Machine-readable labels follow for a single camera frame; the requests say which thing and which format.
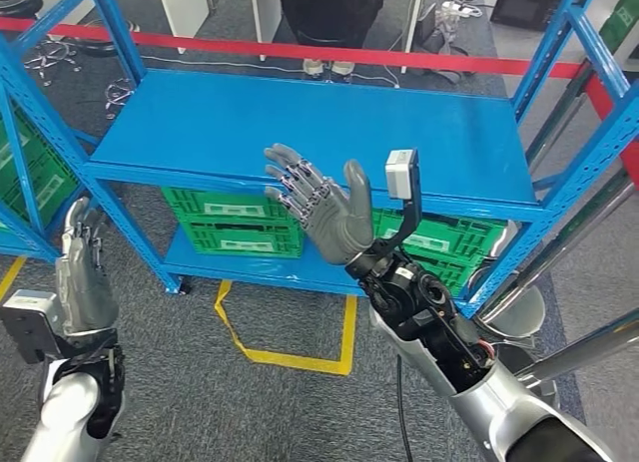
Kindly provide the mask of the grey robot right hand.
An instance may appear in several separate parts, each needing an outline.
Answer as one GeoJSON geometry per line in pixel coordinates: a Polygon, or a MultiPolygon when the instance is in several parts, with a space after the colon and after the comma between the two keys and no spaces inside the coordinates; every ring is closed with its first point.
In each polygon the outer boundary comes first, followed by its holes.
{"type": "Polygon", "coordinates": [[[346,193],[291,148],[274,144],[264,154],[270,162],[265,172],[284,188],[264,193],[298,220],[326,261],[347,265],[373,243],[371,188],[359,162],[344,164],[346,193]]]}

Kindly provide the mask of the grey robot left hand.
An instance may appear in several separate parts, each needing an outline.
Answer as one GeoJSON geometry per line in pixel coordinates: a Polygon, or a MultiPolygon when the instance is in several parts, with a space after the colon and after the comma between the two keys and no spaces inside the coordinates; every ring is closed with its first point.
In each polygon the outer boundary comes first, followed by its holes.
{"type": "Polygon", "coordinates": [[[61,255],[55,261],[57,291],[65,313],[66,334],[83,334],[113,326],[119,303],[102,265],[104,215],[88,197],[68,209],[62,233],[61,255]]]}

